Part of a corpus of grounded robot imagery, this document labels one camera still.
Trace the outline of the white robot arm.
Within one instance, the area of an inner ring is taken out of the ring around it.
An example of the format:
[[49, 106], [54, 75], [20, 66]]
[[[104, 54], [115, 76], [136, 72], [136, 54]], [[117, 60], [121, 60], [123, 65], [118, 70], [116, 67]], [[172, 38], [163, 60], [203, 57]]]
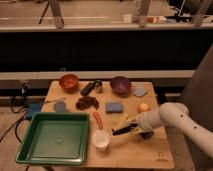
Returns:
[[136, 124], [139, 132], [143, 133], [162, 126], [174, 126], [213, 159], [213, 132], [193, 121], [188, 114], [189, 110], [183, 103], [166, 102], [157, 109], [142, 112], [128, 119], [127, 123]]

